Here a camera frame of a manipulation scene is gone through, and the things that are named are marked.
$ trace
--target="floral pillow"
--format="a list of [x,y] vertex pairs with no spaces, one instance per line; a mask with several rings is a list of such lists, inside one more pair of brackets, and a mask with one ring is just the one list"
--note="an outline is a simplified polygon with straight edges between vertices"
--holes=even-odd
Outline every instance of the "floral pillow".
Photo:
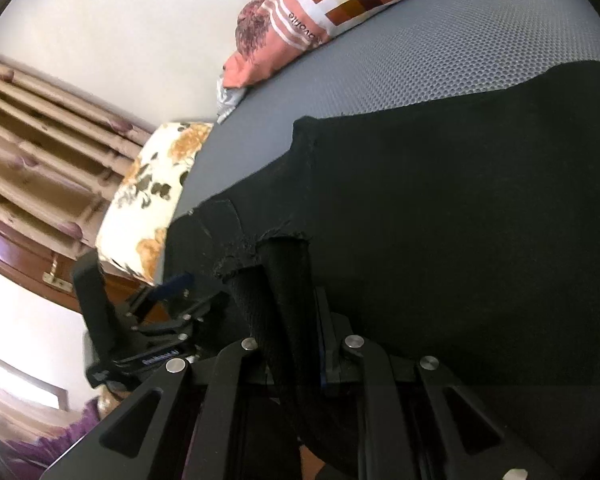
[[96,238],[100,259],[148,283],[196,153],[211,123],[167,123],[147,141],[124,177]]

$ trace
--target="textured gray surface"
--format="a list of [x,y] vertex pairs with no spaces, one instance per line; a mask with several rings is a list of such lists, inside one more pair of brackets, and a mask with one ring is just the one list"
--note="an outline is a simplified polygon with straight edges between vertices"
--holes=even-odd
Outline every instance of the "textured gray surface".
[[176,218],[286,152],[301,116],[506,88],[584,59],[600,61],[587,0],[404,0],[251,91],[211,132]]

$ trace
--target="beige curtain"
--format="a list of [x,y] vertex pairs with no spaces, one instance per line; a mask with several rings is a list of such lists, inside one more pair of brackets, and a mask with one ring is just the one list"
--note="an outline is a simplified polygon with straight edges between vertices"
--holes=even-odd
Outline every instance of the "beige curtain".
[[0,62],[0,220],[76,259],[149,136]]
[[81,412],[64,412],[35,402],[18,399],[0,389],[0,440],[35,442],[41,436],[55,438]]

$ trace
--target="metal bolt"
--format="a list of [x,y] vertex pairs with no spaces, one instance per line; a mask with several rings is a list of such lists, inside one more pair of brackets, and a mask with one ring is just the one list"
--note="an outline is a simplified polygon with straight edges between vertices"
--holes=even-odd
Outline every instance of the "metal bolt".
[[420,359],[420,366],[425,370],[433,371],[437,370],[440,366],[440,361],[433,357],[433,355],[425,355],[422,359]]
[[177,374],[178,372],[183,371],[186,366],[187,363],[184,359],[180,359],[179,357],[167,361],[167,371],[171,374]]
[[257,350],[258,343],[253,337],[248,337],[242,340],[242,348],[245,350]]
[[502,480],[526,480],[528,472],[526,469],[509,469]]
[[360,348],[365,343],[365,339],[359,335],[348,335],[344,338],[344,344],[349,348]]

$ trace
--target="metal latch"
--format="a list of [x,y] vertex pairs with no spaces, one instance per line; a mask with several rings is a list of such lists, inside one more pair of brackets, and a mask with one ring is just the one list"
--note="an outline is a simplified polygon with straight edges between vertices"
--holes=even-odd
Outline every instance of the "metal latch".
[[44,281],[47,285],[52,286],[53,288],[57,288],[62,290],[63,292],[67,292],[71,294],[74,291],[74,286],[72,283],[69,283],[61,278],[56,276],[56,270],[58,269],[58,255],[54,255],[54,262],[51,264],[51,272],[45,272],[42,275],[42,281]]

